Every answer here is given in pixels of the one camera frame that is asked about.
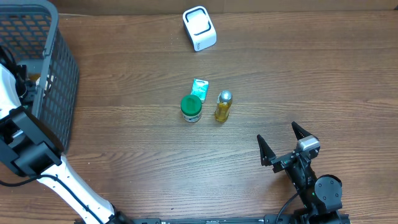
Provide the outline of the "small teal tissue pack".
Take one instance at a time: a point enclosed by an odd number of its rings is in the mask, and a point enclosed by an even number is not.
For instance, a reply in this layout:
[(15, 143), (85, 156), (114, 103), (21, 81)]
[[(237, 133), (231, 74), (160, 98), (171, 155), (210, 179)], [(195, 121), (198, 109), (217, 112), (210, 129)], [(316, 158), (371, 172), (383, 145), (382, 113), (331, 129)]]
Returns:
[(208, 92), (209, 82), (206, 80), (194, 79), (191, 94), (199, 97), (201, 103), (206, 100), (206, 95)]

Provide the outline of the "green lid jar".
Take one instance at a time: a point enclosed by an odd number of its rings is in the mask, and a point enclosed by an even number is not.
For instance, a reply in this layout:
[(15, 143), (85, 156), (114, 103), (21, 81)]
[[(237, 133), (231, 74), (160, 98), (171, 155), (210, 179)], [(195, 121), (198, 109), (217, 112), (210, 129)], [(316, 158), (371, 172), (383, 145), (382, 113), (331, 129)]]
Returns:
[(194, 123), (201, 118), (202, 102), (196, 95), (186, 95), (181, 100), (180, 109), (184, 120)]

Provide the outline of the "yellow drink bottle silver cap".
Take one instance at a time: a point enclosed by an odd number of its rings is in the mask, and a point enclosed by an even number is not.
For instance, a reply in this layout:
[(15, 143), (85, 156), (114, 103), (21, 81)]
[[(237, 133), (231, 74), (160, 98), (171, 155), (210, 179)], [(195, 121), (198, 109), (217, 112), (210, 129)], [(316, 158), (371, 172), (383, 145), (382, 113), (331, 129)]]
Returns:
[(215, 110), (215, 119), (219, 122), (225, 122), (228, 119), (230, 107), (233, 102), (233, 94), (229, 90), (223, 90), (217, 99)]

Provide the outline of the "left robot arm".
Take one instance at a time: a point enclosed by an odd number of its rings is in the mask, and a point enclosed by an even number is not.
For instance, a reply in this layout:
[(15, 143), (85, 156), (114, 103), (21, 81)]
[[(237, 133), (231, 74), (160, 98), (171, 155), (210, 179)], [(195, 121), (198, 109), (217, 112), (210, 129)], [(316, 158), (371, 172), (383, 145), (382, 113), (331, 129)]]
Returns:
[(19, 187), (36, 180), (69, 204), (83, 223), (131, 223), (74, 171), (56, 135), (23, 107), (25, 75), (25, 67), (16, 63), (9, 50), (2, 49), (1, 162), (24, 181), (1, 185)]

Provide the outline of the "brown nut pouch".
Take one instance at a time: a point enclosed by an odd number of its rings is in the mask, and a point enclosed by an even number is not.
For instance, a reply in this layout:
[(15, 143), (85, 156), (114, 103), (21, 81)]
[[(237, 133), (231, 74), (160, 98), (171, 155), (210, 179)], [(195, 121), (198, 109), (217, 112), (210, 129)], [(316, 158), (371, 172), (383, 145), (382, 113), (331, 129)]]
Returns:
[[(29, 75), (29, 80), (32, 82), (35, 82), (35, 84), (38, 86), (40, 84), (40, 77), (41, 77), (41, 74), (39, 74), (39, 73), (31, 73)], [(51, 86), (52, 86), (52, 84), (49, 83), (49, 81), (47, 80), (46, 84), (45, 84), (45, 90), (51, 89)]]

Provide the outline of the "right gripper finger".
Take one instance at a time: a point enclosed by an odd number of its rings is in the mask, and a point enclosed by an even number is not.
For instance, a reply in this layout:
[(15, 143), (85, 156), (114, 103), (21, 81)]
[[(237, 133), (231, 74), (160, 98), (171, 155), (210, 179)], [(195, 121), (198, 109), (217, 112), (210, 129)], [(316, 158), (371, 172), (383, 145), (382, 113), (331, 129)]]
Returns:
[(272, 161), (276, 158), (274, 151), (269, 147), (265, 139), (260, 134), (257, 135), (257, 141), (261, 155), (261, 165), (271, 166)]
[(297, 124), (295, 121), (292, 122), (292, 129), (294, 131), (294, 134), (297, 138), (297, 140), (301, 140), (303, 138), (309, 137), (312, 134), (305, 129), (303, 129), (299, 124)]

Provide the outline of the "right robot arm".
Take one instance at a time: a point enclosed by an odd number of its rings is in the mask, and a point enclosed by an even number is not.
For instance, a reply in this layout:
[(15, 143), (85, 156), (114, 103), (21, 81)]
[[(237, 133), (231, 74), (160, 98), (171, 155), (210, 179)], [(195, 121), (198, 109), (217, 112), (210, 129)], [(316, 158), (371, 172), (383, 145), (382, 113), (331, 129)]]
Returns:
[(311, 167), (312, 159), (320, 152), (319, 139), (292, 122), (297, 138), (295, 149), (277, 157), (266, 143), (257, 135), (261, 155), (261, 165), (271, 166), (273, 172), (285, 171), (293, 183), (296, 193), (288, 199), (276, 217), (266, 215), (265, 221), (274, 223), (349, 223), (348, 215), (340, 215), (343, 207), (342, 181), (334, 175), (317, 177)]

